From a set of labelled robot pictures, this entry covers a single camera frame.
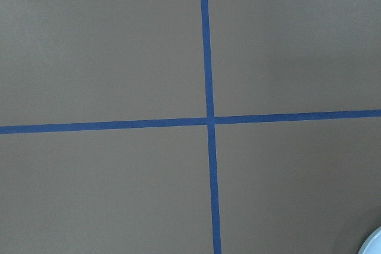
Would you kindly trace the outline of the light blue plate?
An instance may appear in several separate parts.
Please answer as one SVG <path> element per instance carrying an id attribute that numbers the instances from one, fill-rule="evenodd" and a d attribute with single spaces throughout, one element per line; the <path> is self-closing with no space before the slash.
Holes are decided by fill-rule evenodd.
<path id="1" fill-rule="evenodd" d="M 366 238 L 358 254 L 381 254 L 381 227 L 375 229 Z"/>

